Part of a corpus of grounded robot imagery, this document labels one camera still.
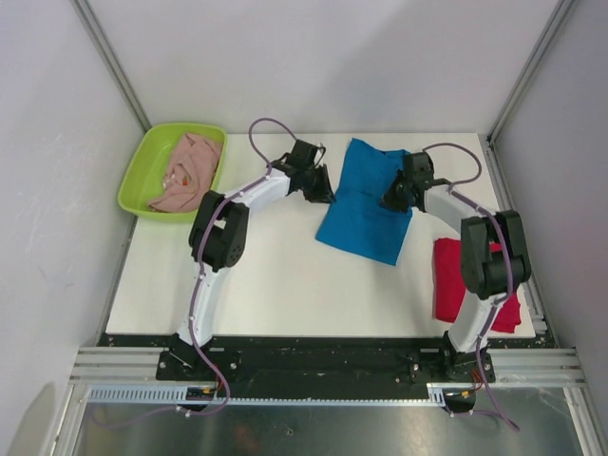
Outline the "blue t shirt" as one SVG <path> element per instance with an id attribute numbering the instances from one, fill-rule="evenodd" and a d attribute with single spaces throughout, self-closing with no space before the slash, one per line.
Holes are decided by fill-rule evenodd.
<path id="1" fill-rule="evenodd" d="M 403 169 L 405 149 L 380 150 L 351 139 L 335 191 L 315 239 L 335 249 L 390 266 L 397 264 L 412 218 L 393 212 L 381 198 Z"/>

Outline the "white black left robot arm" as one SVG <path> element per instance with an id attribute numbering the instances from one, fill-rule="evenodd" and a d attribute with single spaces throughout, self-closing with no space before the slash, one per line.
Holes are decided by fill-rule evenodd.
<path id="1" fill-rule="evenodd" d="M 257 180 L 229 194 L 210 190 L 202 197 L 188 239 L 199 269 L 178 330 L 179 338 L 193 346 L 177 358 L 176 366 L 187 378 L 197 380 L 209 371 L 209 355 L 196 347 L 213 337 L 221 288 L 244 254 L 250 216 L 292 193 L 301 193 L 311 203 L 335 201 L 325 153 L 322 144 L 296 140 L 292 150 L 271 161 Z"/>

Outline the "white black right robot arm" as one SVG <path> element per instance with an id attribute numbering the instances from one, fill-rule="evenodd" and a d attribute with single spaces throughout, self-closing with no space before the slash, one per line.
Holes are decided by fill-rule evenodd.
<path id="1" fill-rule="evenodd" d="M 438 357 L 445 379 L 460 381 L 472 370 L 469 353 L 485 346 L 500 309 L 531 277 L 521 215 L 515 210 L 492 212 L 460 193 L 453 182 L 435 178 L 426 152 L 403 157 L 403 168 L 380 205 L 393 212 L 416 208 L 460 235 L 465 295 L 446 333 L 451 349 Z"/>

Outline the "folded red t shirt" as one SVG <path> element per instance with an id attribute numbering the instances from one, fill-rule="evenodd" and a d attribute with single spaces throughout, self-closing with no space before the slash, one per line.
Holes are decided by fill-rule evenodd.
<path id="1" fill-rule="evenodd" d="M 466 286 L 461 275 L 461 241 L 442 237 L 433 245 L 434 316 L 454 323 L 465 297 Z M 517 294 L 510 296 L 500 309 L 491 330 L 513 334 L 522 324 L 521 303 Z"/>

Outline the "pink t shirt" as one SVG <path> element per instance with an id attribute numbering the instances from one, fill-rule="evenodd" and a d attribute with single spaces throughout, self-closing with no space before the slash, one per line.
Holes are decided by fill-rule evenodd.
<path id="1" fill-rule="evenodd" d="M 162 177 L 162 194 L 147 206 L 161 213 L 189 213 L 199 208 L 211 189 L 223 142 L 203 135 L 184 133 L 174 147 Z"/>

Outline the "green plastic basin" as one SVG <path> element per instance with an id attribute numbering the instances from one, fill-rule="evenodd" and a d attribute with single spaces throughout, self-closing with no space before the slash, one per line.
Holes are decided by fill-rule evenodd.
<path id="1" fill-rule="evenodd" d="M 162 193 L 162 178 L 170 156 L 184 133 L 194 133 L 219 142 L 227 149 L 227 133 L 219 126 L 204 123 L 161 123 L 148 130 L 136 149 L 118 192 L 122 209 L 141 219 L 168 223 L 191 223 L 197 211 L 157 212 L 148 202 Z"/>

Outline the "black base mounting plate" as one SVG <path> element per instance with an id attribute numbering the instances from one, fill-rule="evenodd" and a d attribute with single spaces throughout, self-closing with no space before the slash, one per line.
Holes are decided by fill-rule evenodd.
<path id="1" fill-rule="evenodd" d="M 162 380 L 215 379 L 216 367 L 230 382 L 264 371 L 301 373 L 395 373 L 415 383 L 468 383 L 482 375 L 496 381 L 493 361 L 458 354 L 447 338 L 214 336 L 202 347 L 169 338 L 158 363 Z"/>

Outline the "left aluminium corner post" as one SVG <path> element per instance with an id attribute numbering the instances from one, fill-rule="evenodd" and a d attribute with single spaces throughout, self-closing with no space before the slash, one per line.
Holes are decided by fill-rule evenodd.
<path id="1" fill-rule="evenodd" d="M 151 122 L 94 8 L 86 0 L 71 0 L 70 4 L 81 21 L 91 43 L 96 48 L 107 72 L 123 97 L 127 108 L 142 132 L 146 133 L 152 127 Z"/>

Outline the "aluminium corner post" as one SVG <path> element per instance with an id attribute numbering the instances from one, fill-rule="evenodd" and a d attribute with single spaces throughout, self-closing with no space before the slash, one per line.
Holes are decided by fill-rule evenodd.
<path id="1" fill-rule="evenodd" d="M 515 84 L 509 91 L 496 120 L 487 133 L 486 140 L 491 146 L 500 138 L 506 124 L 515 113 L 526 90 L 532 84 L 551 47 L 557 41 L 561 30 L 567 24 L 578 4 L 579 1 L 577 0 L 560 0 L 557 2 L 526 59 Z"/>
<path id="2" fill-rule="evenodd" d="M 123 97 L 127 108 L 142 132 L 146 133 L 152 127 L 151 122 L 94 8 L 86 0 L 71 0 L 70 4 L 81 21 L 91 43 L 96 48 L 107 72 Z"/>

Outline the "right aluminium corner post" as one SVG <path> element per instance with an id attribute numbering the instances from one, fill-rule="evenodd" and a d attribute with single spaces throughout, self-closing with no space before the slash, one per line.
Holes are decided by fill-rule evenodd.
<path id="1" fill-rule="evenodd" d="M 496 120 L 487 133 L 486 140 L 491 146 L 500 138 L 506 124 L 515 113 L 526 90 L 532 84 L 551 47 L 557 41 L 561 30 L 567 24 L 578 4 L 579 1 L 577 0 L 560 0 L 557 2 L 526 59 L 515 84 L 509 91 Z"/>

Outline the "aluminium frame rail front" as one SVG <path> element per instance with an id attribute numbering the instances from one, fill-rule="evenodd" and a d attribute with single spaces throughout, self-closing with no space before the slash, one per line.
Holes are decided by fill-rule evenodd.
<path id="1" fill-rule="evenodd" d="M 405 349 L 236 349 L 211 351 L 209 358 L 231 382 L 257 373 L 386 374 L 395 380 L 464 383 L 474 373 L 502 386 L 580 387 L 585 375 L 573 349 L 490 350 L 482 361 L 474 357 L 451 367 L 440 353 L 415 354 Z M 198 382 L 215 378 L 196 354 L 168 349 L 83 348 L 70 380 L 78 383 Z"/>

